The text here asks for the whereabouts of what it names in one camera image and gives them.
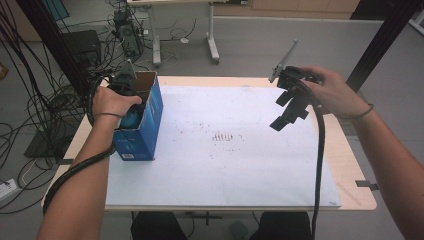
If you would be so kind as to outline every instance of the cardboard box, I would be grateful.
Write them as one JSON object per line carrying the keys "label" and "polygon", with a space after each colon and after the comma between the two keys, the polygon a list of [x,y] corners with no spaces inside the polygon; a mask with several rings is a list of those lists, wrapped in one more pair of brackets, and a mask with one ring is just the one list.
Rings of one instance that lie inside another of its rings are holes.
{"label": "cardboard box", "polygon": [[117,129],[113,135],[119,156],[124,161],[152,161],[156,149],[163,102],[156,72],[136,72],[134,88],[146,107],[137,129]]}

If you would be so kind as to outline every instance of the right forearm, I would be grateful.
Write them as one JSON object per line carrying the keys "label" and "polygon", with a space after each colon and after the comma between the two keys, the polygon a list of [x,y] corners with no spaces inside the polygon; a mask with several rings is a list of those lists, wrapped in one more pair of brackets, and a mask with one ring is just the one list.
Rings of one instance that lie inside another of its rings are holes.
{"label": "right forearm", "polygon": [[405,238],[424,234],[424,168],[374,111],[352,121],[383,199]]}

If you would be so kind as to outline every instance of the power strip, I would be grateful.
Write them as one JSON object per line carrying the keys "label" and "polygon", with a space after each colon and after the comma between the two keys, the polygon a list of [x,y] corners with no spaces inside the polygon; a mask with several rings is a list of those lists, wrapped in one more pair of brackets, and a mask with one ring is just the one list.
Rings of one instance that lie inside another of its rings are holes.
{"label": "power strip", "polygon": [[0,201],[19,191],[18,187],[16,186],[15,180],[10,179],[9,181],[7,181],[7,183],[8,184],[3,183],[2,185],[0,185]]}

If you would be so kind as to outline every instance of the black metal pole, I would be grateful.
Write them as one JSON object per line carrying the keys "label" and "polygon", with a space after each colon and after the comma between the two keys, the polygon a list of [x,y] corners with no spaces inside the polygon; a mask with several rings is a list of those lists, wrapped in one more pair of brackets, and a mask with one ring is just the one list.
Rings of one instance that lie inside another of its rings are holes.
{"label": "black metal pole", "polygon": [[411,19],[422,0],[399,0],[365,50],[346,83],[357,92]]}
{"label": "black metal pole", "polygon": [[86,70],[81,67],[66,46],[60,30],[43,4],[43,0],[16,0],[41,40],[68,78],[75,91],[84,97],[89,91]]}

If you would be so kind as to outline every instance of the table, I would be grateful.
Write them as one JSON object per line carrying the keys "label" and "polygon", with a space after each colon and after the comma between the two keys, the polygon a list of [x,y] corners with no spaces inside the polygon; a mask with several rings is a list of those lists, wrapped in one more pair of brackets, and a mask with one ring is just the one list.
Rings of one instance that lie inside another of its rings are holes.
{"label": "table", "polygon": [[205,3],[208,4],[208,18],[209,18],[209,31],[206,33],[206,39],[209,44],[209,49],[212,55],[212,59],[219,63],[218,49],[215,44],[215,38],[213,36],[213,2],[225,2],[227,0],[128,0],[127,3],[130,6],[145,6],[147,14],[149,16],[150,28],[152,29],[153,35],[153,65],[159,67],[161,64],[160,56],[160,40],[156,33],[156,26],[154,23],[154,9],[155,6],[164,6],[168,4],[193,4],[193,3]]}
{"label": "table", "polygon": [[[161,86],[202,86],[202,87],[275,87],[270,84],[266,78],[233,78],[233,77],[169,77],[159,76],[159,83]],[[376,208],[375,199],[369,188],[357,187],[356,180],[364,180],[362,171],[353,155],[349,143],[343,134],[343,131],[337,121],[332,115],[325,116],[326,123],[326,148],[325,157],[328,162],[329,169],[332,172],[334,182],[339,192],[341,206],[339,208],[328,208],[325,210],[373,210]],[[74,140],[72,141],[65,158],[74,158],[82,147],[85,139],[90,131],[90,126],[85,118],[77,131]],[[67,166],[60,166],[55,179],[59,177]],[[172,206],[154,206],[154,205],[136,205],[136,204],[122,204],[110,205],[106,203],[106,210],[169,210],[169,211],[193,211],[193,210],[311,210],[311,207],[287,207],[287,206],[189,206],[189,205],[172,205]]]}

